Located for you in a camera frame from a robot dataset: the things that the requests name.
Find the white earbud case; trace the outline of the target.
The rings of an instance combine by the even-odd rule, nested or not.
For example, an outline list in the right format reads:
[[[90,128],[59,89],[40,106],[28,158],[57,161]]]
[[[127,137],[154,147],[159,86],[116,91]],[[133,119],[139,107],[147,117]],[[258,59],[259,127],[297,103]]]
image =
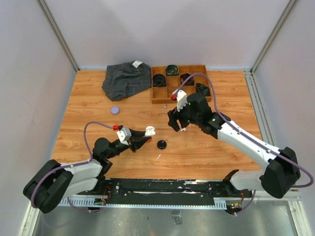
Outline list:
[[[156,134],[153,126],[147,126],[145,129],[145,137],[153,137]]]

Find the black earbud case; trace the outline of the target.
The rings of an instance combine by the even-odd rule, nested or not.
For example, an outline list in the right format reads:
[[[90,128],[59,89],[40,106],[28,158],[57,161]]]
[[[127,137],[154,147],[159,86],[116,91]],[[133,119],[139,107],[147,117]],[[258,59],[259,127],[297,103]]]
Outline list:
[[[165,149],[167,147],[167,142],[165,140],[159,140],[157,142],[157,148]]]

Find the purple earbud case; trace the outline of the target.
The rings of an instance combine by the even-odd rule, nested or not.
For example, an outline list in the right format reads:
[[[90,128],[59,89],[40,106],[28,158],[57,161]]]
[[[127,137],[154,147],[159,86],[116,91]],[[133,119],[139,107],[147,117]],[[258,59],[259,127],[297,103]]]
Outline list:
[[[114,106],[114,107],[111,108],[110,112],[111,112],[111,114],[113,114],[113,115],[117,115],[117,114],[120,113],[120,108],[117,107],[117,106]]]

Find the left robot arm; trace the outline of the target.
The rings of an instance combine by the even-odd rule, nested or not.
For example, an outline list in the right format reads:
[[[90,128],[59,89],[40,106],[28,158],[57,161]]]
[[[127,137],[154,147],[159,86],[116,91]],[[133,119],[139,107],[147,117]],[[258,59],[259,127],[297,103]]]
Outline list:
[[[68,164],[56,160],[46,162],[23,189],[23,195],[32,207],[49,213],[63,199],[77,193],[92,191],[101,194],[105,190],[102,177],[112,166],[110,159],[127,149],[137,152],[156,133],[152,126],[146,127],[145,131],[135,131],[121,125],[115,131],[117,140],[110,142],[99,138],[95,141],[90,160]]]

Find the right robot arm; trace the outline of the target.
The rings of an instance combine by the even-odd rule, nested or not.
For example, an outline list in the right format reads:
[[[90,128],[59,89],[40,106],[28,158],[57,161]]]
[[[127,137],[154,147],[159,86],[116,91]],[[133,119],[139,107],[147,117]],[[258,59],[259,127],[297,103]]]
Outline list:
[[[187,95],[180,90],[171,95],[171,99],[177,105],[167,113],[168,125],[176,132],[194,124],[205,134],[234,146],[261,167],[258,171],[231,171],[223,179],[223,191],[227,196],[233,197],[240,190],[248,189],[264,190],[280,199],[300,178],[296,153],[291,148],[280,149],[263,142],[229,117],[212,112],[206,98],[200,93]]]

